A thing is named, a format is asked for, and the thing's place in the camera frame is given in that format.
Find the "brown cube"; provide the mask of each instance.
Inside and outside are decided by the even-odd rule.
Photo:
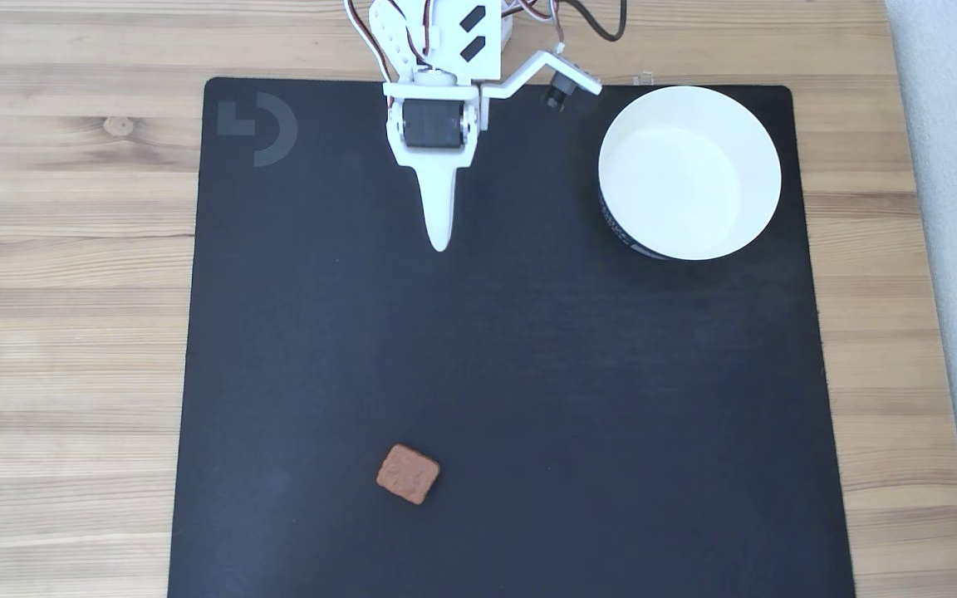
[[[383,459],[375,483],[413,504],[421,504],[440,470],[432,458],[404,445],[394,445]]]

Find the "black wire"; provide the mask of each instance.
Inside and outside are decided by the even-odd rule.
[[[589,8],[585,4],[581,3],[581,0],[559,0],[561,4],[568,4],[569,7],[573,7],[575,11],[578,11],[578,14],[582,15],[582,18],[586,19],[586,22],[589,24],[589,27],[593,27],[593,31],[596,31],[597,35],[607,39],[609,42],[618,42],[622,39],[622,34],[626,33],[626,0],[620,0],[619,4],[619,29],[615,33],[608,33],[604,27],[601,27],[599,22],[596,22],[596,17],[593,17],[592,12],[589,12]]]

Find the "red wire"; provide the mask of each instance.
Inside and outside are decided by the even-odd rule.
[[[405,19],[405,36],[409,38],[409,49],[413,51],[413,54],[415,54],[415,60],[423,61],[426,58],[426,51],[421,54],[419,50],[415,49],[415,44],[413,44],[413,41],[411,41],[411,31],[409,30],[409,19],[405,18],[405,12],[401,10],[401,7],[399,7],[398,3],[396,3],[394,0],[389,0],[389,2],[390,2],[390,5],[394,7],[395,10],[401,14],[401,18]]]
[[[372,35],[371,30],[365,25],[364,19],[361,19],[361,15],[357,14],[356,5],[353,5],[353,0],[349,0],[349,11],[353,15],[353,18],[356,19],[358,26],[361,26],[361,33],[364,34],[364,37],[369,39],[372,46],[379,49],[379,61],[382,61],[384,71],[389,72],[390,66],[386,64],[386,54],[383,52],[382,47],[379,46],[379,41],[375,39],[375,35]]]
[[[430,7],[433,3],[434,0],[426,0],[423,3],[423,56],[430,51]]]

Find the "white bowl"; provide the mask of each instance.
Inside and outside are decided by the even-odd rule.
[[[747,107],[703,87],[665,87],[635,99],[608,128],[600,185],[608,223],[627,245],[710,260],[767,227],[782,166]]]

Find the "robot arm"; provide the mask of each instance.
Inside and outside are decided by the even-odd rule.
[[[398,164],[415,171],[426,231],[437,251],[452,235],[456,173],[471,166],[489,102],[519,91],[544,67],[556,75],[546,102],[561,110],[577,87],[601,83],[558,53],[539,51],[503,83],[501,52],[512,33],[502,0],[375,0],[375,44],[386,50],[398,81],[383,85],[386,135]]]

